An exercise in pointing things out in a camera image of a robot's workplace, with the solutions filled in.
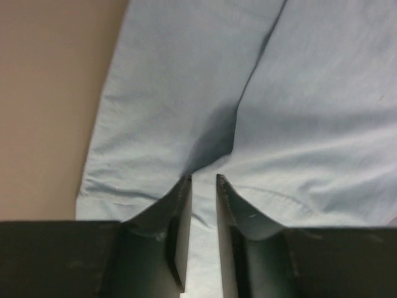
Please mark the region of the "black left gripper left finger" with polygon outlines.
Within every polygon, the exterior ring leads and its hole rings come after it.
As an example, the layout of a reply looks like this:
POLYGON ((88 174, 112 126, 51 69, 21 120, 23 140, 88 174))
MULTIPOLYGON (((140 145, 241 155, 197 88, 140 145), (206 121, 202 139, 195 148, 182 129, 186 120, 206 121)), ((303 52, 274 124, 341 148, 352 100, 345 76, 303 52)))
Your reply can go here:
POLYGON ((2 297, 179 297, 192 178, 130 220, 1 223, 2 297))

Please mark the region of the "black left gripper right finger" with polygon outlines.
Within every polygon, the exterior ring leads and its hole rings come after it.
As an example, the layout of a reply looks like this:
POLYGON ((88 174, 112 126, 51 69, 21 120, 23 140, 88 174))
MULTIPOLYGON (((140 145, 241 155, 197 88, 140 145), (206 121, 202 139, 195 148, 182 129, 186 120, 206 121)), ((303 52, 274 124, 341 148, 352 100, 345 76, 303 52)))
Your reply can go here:
POLYGON ((225 297, 395 297, 394 227, 292 227, 216 177, 225 297))

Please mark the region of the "light blue t-shirt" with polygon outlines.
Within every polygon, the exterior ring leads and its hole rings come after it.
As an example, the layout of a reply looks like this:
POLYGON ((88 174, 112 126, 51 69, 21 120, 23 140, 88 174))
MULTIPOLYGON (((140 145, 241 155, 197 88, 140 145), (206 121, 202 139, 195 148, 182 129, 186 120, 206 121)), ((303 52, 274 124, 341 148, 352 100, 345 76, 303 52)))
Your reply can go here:
POLYGON ((216 175, 284 225, 396 217, 395 1, 132 1, 79 220, 193 176, 186 297, 223 297, 216 175))

